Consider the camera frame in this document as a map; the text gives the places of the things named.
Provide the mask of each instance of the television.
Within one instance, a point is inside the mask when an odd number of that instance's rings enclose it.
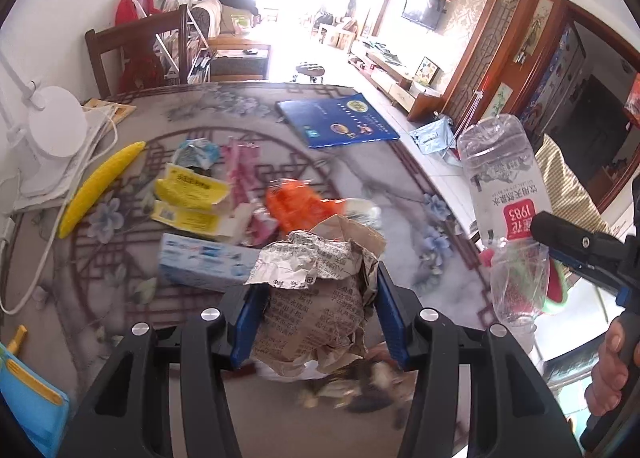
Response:
[[[429,30],[438,27],[446,0],[406,0],[402,17]]]

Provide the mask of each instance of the clear plastic bottle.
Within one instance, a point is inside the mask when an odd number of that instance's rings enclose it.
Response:
[[[530,235],[533,216],[551,203],[533,149],[510,114],[486,118],[458,139],[482,243],[494,251],[495,314],[513,333],[532,333],[549,276],[548,248]]]

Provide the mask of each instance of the cardboard box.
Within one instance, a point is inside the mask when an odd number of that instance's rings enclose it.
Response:
[[[158,254],[158,278],[164,284],[224,292],[231,286],[244,284],[259,254],[257,248],[163,234]]]

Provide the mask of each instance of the human hand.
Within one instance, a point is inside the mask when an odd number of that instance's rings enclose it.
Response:
[[[598,348],[598,363],[591,370],[593,382],[584,392],[589,411],[596,416],[616,409],[622,398],[620,390],[629,376],[629,370],[618,356],[624,343],[625,330],[618,319],[613,319]],[[634,362],[640,367],[640,343],[634,351]]]

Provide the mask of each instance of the red label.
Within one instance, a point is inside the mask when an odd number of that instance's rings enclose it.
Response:
[[[507,239],[522,239],[531,236],[531,220],[536,215],[536,208],[530,199],[510,203],[504,209],[504,220],[507,222]]]

